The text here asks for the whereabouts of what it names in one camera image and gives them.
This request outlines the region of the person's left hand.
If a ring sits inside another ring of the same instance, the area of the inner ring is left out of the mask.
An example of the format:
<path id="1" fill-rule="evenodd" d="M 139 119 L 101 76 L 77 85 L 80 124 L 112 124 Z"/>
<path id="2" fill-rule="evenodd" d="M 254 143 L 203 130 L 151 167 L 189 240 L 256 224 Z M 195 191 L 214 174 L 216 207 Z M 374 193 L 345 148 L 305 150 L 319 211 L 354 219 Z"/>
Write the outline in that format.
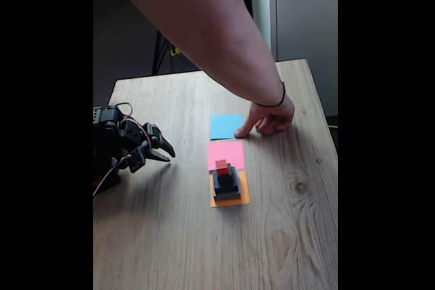
<path id="1" fill-rule="evenodd" d="M 236 129 L 234 136 L 246 137 L 255 128 L 260 134 L 269 135 L 289 128 L 294 118 L 295 107 L 288 96 L 277 107 L 264 107 L 251 103 L 249 114 L 242 127 Z"/>

